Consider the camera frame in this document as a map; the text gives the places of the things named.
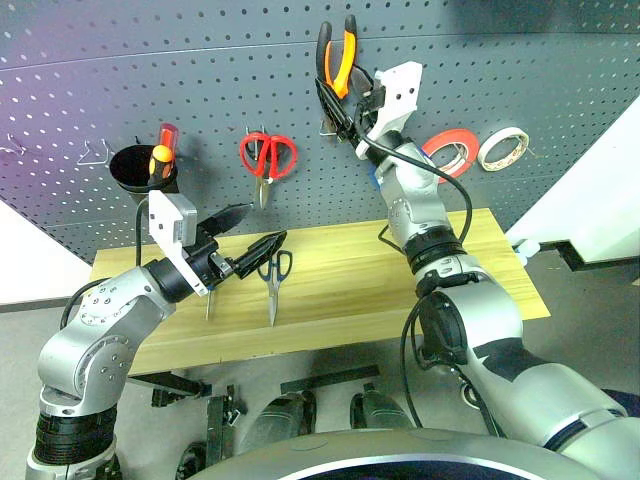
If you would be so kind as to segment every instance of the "orange pliers handle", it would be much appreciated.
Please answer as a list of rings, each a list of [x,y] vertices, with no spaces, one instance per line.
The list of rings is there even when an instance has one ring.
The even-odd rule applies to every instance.
[[[356,59],[357,43],[356,17],[347,15],[344,20],[344,48],[340,70],[338,71],[338,76],[332,80],[329,68],[331,63],[331,24],[323,22],[320,26],[316,45],[316,71],[318,78],[329,85],[340,99],[343,99],[349,93],[349,75],[351,75],[351,68]]]

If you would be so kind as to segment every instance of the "white wall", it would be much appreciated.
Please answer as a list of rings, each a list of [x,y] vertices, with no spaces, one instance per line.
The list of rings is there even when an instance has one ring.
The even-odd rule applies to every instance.
[[[0,305],[68,297],[91,267],[0,201]]]
[[[569,240],[585,262],[640,255],[640,98],[511,229]]]

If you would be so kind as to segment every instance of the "red tape roll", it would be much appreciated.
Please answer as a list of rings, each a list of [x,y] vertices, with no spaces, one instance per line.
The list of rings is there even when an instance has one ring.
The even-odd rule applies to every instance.
[[[428,156],[432,157],[441,148],[455,144],[464,146],[467,151],[466,157],[459,153],[449,163],[442,167],[438,167],[438,170],[447,173],[452,177],[459,177],[469,170],[471,164],[476,161],[478,150],[480,149],[478,137],[476,137],[471,130],[467,130],[466,128],[445,130],[444,132],[427,140],[422,146],[422,150]],[[440,178],[438,183],[444,183],[445,181],[446,180],[444,178]]]

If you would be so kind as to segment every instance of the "scissors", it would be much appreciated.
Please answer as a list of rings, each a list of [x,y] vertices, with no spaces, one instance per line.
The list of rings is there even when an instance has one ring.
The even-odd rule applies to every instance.
[[[288,258],[289,266],[286,271],[282,269],[282,257]],[[278,291],[280,290],[280,284],[289,276],[292,266],[293,254],[287,250],[278,250],[267,263],[267,273],[263,273],[262,270],[258,268],[258,275],[267,282],[267,286],[269,287],[269,323],[272,327],[276,321],[276,314],[278,313]]]
[[[298,149],[289,137],[268,135],[262,131],[249,133],[240,142],[240,158],[244,167],[256,177],[255,203],[264,209],[269,199],[269,188],[274,180],[289,174],[298,159]],[[284,167],[280,161],[285,159]]]

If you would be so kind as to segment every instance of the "gray floor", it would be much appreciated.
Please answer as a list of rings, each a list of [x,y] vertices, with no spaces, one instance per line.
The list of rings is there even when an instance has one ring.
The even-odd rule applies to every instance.
[[[537,355],[569,365],[603,388],[640,393],[640,288],[631,282],[637,266],[570,272],[555,252],[544,252],[527,267],[552,317],[525,322],[525,344]],[[38,351],[56,331],[61,309],[0,315],[0,478],[22,478],[34,440],[40,383]],[[398,342],[384,341],[317,352],[261,358],[186,372],[222,393],[239,385],[249,414],[237,423],[237,437],[260,409],[278,395],[281,382],[376,363],[374,381],[405,406],[398,376]],[[479,415],[458,396],[457,381],[447,371],[428,374],[410,365],[410,382],[425,426],[484,432]],[[316,390],[318,431],[348,428],[351,396],[364,381]],[[149,406],[150,391],[128,385],[118,405],[118,450],[128,479],[173,479],[184,447],[204,439],[204,399],[182,401],[164,409]]]

